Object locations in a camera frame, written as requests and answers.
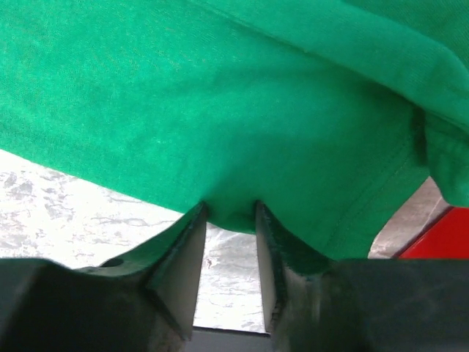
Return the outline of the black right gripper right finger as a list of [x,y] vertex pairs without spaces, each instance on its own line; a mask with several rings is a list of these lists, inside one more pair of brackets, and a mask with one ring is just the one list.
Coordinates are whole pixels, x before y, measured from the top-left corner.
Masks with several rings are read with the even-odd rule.
[[255,231],[263,317],[272,334],[330,259],[290,232],[261,201],[255,205]]

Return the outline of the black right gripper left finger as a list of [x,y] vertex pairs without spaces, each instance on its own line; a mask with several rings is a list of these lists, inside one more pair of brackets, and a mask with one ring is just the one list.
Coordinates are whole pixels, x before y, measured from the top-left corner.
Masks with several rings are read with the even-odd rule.
[[202,270],[208,209],[201,202],[163,232],[81,273],[136,286],[189,340]]

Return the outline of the green t shirt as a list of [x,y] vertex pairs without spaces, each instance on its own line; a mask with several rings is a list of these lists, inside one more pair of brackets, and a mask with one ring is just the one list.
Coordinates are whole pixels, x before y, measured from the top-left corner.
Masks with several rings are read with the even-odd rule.
[[3,1],[1,148],[365,257],[428,177],[468,205],[468,3]]

